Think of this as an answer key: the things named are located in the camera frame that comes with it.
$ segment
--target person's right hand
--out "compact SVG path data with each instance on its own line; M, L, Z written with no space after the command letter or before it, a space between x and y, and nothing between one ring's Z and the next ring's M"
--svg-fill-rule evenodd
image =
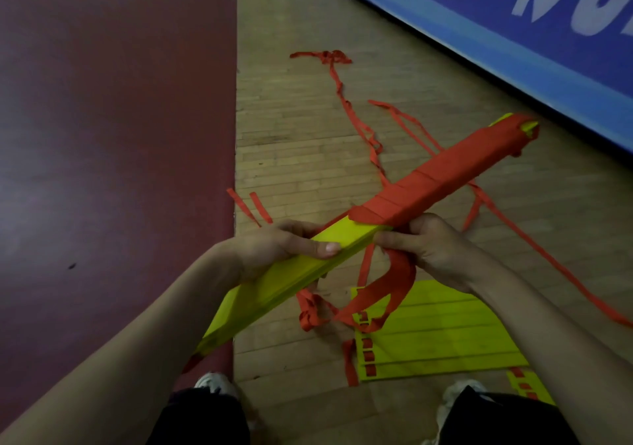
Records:
M411 235L379 232L374 243L386 249L403 250L416 256L416 264L440 283L472 293L505 267L468 241L447 222L425 213L409 224Z

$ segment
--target person's left arm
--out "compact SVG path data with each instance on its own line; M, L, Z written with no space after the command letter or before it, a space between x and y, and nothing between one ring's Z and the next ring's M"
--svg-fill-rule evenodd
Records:
M303 238L316 228L284 221L214 245L5 430L0 445L145 443L230 289L292 255L338 253L338 243Z

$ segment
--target pants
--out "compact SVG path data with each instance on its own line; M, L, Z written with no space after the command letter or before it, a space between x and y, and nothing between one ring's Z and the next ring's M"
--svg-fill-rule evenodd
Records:
M147 441L148 445L249 443L239 401L208 388L172 394ZM516 395L479 394L466 387L442 427L439 444L470 443L580 445L557 407Z

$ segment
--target wooden floor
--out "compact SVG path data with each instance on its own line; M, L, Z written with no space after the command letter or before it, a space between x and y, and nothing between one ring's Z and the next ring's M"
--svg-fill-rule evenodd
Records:
M385 145L382 162L392 181L428 156L368 98L417 117L445 146L504 113L533 113L356 0L238 0L235 181L242 197L257 192L274 219L325 222L380 190L327 68L316 58L288 57L324 49L341 49L354 60L337 69L354 109ZM486 172L479 184L593 292L633 316L632 174L539 119L539 139L520 158ZM460 190L433 211L459 226L471 200L468 190ZM238 234L253 227L238 210L235 220ZM633 360L631 332L600 315L492 214L483 211L469 236ZM357 256L330 272L319 284L322 294L345 304L359 264ZM384 271L384 259L376 257L372 276ZM258 415L258 439L414 444L436 433L440 395L464 375L348 388L339 345L350 332L328 325L305 333L298 314L296 300L289 300L235 338L235 379ZM492 390L509 391L504 371L474 376Z

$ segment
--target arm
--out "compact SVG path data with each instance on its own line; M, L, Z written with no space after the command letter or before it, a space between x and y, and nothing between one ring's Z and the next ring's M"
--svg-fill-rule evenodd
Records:
M212 247L5 430L0 445L145 443L227 291L294 254L326 259L340 250L301 238L316 228L285 221Z
M416 254L437 281L475 294L504 323L583 445L633 443L633 366L561 313L516 273L439 217L415 235L376 234L385 248Z

